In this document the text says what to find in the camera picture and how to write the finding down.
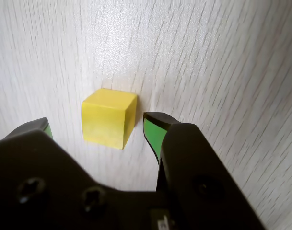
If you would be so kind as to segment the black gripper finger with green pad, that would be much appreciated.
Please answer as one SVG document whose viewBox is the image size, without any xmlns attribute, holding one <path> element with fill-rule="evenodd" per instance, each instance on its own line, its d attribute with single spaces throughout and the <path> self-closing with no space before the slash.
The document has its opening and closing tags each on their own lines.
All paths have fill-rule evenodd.
<svg viewBox="0 0 292 230">
<path fill-rule="evenodd" d="M 261 230 L 263 225 L 200 129 L 162 112 L 143 114 L 176 219 L 189 230 Z"/>
</svg>

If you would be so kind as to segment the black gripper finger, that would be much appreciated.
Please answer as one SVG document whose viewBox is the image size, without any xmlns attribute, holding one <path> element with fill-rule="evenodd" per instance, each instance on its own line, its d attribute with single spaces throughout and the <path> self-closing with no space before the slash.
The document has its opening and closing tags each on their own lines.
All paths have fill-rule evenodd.
<svg viewBox="0 0 292 230">
<path fill-rule="evenodd" d="M 47 118 L 0 140 L 0 230 L 103 230 L 99 195 L 52 139 Z"/>
</svg>

